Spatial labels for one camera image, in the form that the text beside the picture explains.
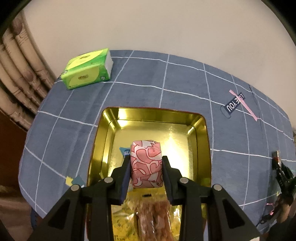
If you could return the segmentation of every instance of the curtain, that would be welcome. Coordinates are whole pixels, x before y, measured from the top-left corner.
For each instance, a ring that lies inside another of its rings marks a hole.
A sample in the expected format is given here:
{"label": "curtain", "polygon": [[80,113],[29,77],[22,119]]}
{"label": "curtain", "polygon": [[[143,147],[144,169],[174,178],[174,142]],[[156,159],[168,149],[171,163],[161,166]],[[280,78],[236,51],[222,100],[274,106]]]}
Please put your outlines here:
{"label": "curtain", "polygon": [[0,39],[0,111],[28,130],[53,83],[20,13]]}

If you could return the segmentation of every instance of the silver bolt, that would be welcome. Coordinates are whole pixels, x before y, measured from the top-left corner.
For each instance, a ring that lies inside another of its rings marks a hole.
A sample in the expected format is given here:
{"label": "silver bolt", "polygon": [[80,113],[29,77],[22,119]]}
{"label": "silver bolt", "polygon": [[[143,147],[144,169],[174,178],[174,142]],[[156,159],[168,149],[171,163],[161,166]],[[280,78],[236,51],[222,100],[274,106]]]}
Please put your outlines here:
{"label": "silver bolt", "polygon": [[72,186],[71,186],[71,190],[72,190],[73,192],[79,190],[79,185],[77,185],[77,184],[72,185]]}
{"label": "silver bolt", "polygon": [[215,189],[216,191],[221,191],[221,190],[222,190],[222,186],[219,185],[219,184],[215,184],[215,185],[214,185],[214,189]]}
{"label": "silver bolt", "polygon": [[113,178],[112,178],[112,177],[106,177],[106,178],[104,179],[104,181],[105,181],[106,183],[111,183],[111,182],[113,182]]}
{"label": "silver bolt", "polygon": [[188,182],[188,178],[182,177],[180,178],[180,182],[186,184]]}

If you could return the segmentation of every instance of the blue tablecloth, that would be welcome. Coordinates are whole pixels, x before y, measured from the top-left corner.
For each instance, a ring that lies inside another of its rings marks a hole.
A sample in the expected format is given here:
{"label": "blue tablecloth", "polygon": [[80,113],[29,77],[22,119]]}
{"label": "blue tablecloth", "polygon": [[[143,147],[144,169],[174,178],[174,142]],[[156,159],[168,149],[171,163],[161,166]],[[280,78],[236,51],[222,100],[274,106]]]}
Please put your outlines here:
{"label": "blue tablecloth", "polygon": [[[279,186],[271,152],[295,173],[286,113],[246,82],[212,66],[163,53],[115,50],[110,81],[67,90],[58,79],[27,133],[20,162],[21,192],[44,217],[69,188],[67,176],[87,179],[97,123],[108,106],[161,107],[206,118],[212,183],[221,184],[257,223]],[[240,105],[227,118],[221,106],[242,92],[257,121]]]}

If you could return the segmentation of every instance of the pink strip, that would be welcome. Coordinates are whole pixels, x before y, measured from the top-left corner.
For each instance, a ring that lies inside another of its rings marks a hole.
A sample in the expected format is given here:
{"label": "pink strip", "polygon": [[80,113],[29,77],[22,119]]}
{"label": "pink strip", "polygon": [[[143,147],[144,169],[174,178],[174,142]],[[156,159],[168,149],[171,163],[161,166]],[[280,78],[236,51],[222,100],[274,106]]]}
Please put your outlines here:
{"label": "pink strip", "polygon": [[251,114],[251,116],[255,119],[255,121],[258,120],[258,118],[256,117],[256,115],[253,113],[253,111],[251,111],[251,109],[248,107],[248,105],[246,104],[246,102],[242,99],[242,97],[237,96],[232,90],[229,91],[231,94],[233,94],[237,100],[239,102],[241,102],[241,104],[247,109],[247,111]]}

